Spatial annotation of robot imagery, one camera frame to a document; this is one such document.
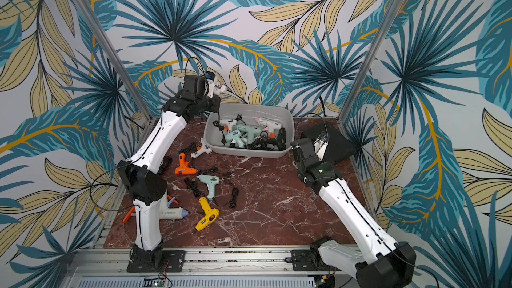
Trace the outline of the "small white orange glue gun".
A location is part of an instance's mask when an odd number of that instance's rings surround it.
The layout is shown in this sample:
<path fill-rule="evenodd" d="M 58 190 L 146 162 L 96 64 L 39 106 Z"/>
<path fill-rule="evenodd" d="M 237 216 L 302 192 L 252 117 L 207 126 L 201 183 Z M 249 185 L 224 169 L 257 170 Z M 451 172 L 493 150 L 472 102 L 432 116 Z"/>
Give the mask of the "small white orange glue gun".
<path fill-rule="evenodd" d="M 213 81 L 208 81 L 208 92 L 207 96 L 212 98 L 214 95 L 220 95 L 221 93 L 225 93 L 227 87 L 221 83 L 214 83 Z"/>

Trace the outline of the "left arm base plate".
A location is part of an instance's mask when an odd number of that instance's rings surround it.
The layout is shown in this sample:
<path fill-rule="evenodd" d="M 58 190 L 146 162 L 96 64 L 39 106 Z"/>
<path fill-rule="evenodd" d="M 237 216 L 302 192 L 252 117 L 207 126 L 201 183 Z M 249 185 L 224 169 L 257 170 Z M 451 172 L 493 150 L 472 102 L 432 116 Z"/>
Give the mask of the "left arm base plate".
<path fill-rule="evenodd" d="M 185 251 L 144 251 L 133 248 L 130 252 L 128 273 L 181 273 Z"/>

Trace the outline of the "yellow black glue gun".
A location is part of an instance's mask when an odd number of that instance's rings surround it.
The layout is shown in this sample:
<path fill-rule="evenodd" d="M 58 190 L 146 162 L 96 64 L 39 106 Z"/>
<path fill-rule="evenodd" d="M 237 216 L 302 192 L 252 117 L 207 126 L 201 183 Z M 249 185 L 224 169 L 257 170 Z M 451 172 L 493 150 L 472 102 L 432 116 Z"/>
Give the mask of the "yellow black glue gun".
<path fill-rule="evenodd" d="M 191 233 L 192 235 L 204 230 L 219 217 L 219 210 L 212 208 L 206 197 L 201 197 L 199 199 L 199 204 L 201 205 L 205 216 L 197 223 L 195 229 Z"/>

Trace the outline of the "small mint glue gun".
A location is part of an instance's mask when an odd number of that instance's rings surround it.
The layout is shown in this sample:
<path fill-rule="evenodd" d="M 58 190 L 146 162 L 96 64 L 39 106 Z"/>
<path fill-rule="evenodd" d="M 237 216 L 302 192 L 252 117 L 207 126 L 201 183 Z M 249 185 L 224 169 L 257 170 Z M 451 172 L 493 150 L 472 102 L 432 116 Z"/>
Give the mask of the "small mint glue gun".
<path fill-rule="evenodd" d="M 242 139 L 242 133 L 238 129 L 235 129 L 231 133 L 228 133 L 225 136 L 225 141 L 230 144 L 234 143 L 235 147 L 237 148 L 245 147 L 245 142 Z"/>

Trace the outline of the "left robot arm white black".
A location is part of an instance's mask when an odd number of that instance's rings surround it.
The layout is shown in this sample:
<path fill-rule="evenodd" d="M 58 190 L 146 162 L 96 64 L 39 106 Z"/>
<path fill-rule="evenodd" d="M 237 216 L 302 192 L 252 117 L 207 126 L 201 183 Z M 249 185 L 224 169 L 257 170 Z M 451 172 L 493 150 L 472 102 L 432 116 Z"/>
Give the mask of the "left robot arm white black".
<path fill-rule="evenodd" d="M 172 143 L 199 114 L 217 113 L 221 97 L 179 92 L 162 107 L 160 119 L 141 148 L 121 160 L 117 171 L 135 206 L 137 237 L 132 260 L 153 269 L 163 266 L 163 241 L 159 227 L 159 206 L 167 194 L 167 183 L 157 175 Z"/>

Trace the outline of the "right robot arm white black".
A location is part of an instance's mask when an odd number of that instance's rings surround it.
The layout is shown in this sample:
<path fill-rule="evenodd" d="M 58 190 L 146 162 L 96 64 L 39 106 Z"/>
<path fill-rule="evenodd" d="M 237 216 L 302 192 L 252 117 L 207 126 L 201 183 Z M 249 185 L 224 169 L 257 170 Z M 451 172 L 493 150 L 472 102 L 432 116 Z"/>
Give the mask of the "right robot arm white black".
<path fill-rule="evenodd" d="M 300 180 L 330 206 L 358 250 L 324 237 L 312 245 L 314 260 L 353 277 L 360 287 L 406 287 L 412 283 L 416 253 L 398 243 L 370 216 L 331 162 L 322 162 L 310 139 L 291 143 Z"/>

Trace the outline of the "mint green glue gun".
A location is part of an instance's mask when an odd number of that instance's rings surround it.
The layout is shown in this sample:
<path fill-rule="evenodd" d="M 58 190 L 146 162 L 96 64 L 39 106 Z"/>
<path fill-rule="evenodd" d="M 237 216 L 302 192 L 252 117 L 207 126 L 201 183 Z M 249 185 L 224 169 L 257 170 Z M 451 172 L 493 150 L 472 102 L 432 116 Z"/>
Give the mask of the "mint green glue gun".
<path fill-rule="evenodd" d="M 215 187 L 219 184 L 219 178 L 212 175 L 199 175 L 198 179 L 207 186 L 207 199 L 212 201 L 215 198 Z"/>

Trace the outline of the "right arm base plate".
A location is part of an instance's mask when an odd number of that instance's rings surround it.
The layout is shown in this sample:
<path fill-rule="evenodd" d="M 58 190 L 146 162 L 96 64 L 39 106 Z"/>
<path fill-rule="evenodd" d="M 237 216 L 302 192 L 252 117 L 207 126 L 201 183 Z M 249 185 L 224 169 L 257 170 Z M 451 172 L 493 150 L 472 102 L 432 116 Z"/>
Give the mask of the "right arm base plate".
<path fill-rule="evenodd" d="M 313 253 L 309 249 L 291 250 L 289 261 L 294 271 L 319 271 L 318 266 L 313 261 Z"/>

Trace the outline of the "white pink glue gun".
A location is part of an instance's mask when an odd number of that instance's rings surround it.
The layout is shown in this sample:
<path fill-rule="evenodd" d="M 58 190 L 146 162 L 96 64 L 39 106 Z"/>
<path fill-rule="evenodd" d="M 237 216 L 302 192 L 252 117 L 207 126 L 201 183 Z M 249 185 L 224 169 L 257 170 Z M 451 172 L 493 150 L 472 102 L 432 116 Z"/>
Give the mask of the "white pink glue gun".
<path fill-rule="evenodd" d="M 265 126 L 265 130 L 269 133 L 276 133 L 283 127 L 280 122 L 265 117 L 257 117 L 255 120 L 259 125 Z"/>

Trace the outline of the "large white blue glue gun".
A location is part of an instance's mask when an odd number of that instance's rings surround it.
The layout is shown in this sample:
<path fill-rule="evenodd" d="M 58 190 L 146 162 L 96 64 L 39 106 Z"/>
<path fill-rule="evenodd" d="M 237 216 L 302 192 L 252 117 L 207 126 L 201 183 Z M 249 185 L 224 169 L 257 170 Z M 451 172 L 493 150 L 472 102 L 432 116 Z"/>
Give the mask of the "large white blue glue gun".
<path fill-rule="evenodd" d="M 189 212 L 182 207 L 171 207 L 172 203 L 175 202 L 174 197 L 169 197 L 165 194 L 159 201 L 159 219 L 182 219 L 189 215 Z"/>

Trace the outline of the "white orange trigger glue gun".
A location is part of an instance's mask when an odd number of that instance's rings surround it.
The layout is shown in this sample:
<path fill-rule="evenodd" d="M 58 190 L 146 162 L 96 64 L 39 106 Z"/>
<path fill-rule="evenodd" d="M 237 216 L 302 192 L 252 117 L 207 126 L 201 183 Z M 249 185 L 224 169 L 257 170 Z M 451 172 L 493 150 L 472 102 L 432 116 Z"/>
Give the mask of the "white orange trigger glue gun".
<path fill-rule="evenodd" d="M 219 123 L 223 126 L 223 128 L 228 132 L 231 133 L 233 131 L 234 125 L 237 124 L 236 119 L 221 119 Z"/>

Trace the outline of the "large mint glue gun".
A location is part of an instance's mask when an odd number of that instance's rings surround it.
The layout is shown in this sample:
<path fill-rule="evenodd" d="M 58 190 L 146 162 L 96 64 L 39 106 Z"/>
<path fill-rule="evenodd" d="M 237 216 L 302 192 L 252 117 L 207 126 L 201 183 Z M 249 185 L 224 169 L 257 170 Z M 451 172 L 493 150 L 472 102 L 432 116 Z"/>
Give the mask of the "large mint glue gun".
<path fill-rule="evenodd" d="M 258 137 L 260 137 L 263 130 L 262 126 L 245 124 L 236 124 L 233 128 L 240 130 L 241 133 L 245 133 L 247 135 L 248 143 L 253 143 Z"/>

